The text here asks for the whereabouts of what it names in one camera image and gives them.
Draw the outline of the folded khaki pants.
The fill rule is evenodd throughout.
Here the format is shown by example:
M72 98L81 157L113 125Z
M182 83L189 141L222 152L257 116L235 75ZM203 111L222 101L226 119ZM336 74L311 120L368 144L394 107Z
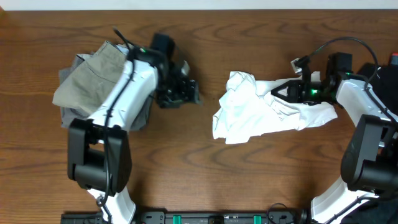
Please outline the folded khaki pants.
M58 72L60 85L52 103L82 117L94 113L118 82L127 48L108 41L92 54L77 54L71 67Z

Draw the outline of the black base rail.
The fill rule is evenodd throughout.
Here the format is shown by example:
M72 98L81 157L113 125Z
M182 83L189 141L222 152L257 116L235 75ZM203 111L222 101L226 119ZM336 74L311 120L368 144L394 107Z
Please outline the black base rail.
M308 224L310 215L303 210L275 209L269 212L112 212L107 213L64 213L60 224Z

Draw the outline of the white printed t-shirt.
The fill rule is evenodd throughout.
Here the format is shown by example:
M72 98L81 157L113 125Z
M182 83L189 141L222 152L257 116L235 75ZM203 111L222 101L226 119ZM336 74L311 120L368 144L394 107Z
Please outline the white printed t-shirt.
M213 115L213 138L241 144L262 134L316 128L338 117L329 103L288 103L271 94L273 88L290 80L256 80L250 73L230 72L220 109Z

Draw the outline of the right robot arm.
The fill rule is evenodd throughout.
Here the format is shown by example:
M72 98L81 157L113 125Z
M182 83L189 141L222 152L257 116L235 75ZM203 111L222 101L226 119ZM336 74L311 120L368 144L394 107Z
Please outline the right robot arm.
M340 223L361 205L397 197L397 116L374 93L369 79L352 71L352 56L328 57L326 78L313 81L310 58L292 60L299 80L272 89L273 96L288 103L317 106L323 102L342 106L356 129L341 160L340 177L298 212L294 223Z

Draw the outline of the black clothes pile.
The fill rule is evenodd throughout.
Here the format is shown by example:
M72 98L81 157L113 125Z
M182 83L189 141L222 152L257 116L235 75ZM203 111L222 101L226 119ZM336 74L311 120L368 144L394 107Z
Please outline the black clothes pile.
M373 91L387 108L397 115L397 64L379 67L377 75L370 81Z

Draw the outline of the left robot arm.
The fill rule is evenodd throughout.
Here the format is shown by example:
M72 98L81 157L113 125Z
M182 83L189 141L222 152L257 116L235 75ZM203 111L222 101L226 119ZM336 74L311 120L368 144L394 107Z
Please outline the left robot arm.
M154 34L149 47L124 41L128 53L117 84L88 119L68 128L68 178L96 200L98 213L63 214L61 223L132 223L136 204L127 183L132 170L129 130L153 98L160 108L199 104L198 83L186 60L174 59L174 40Z

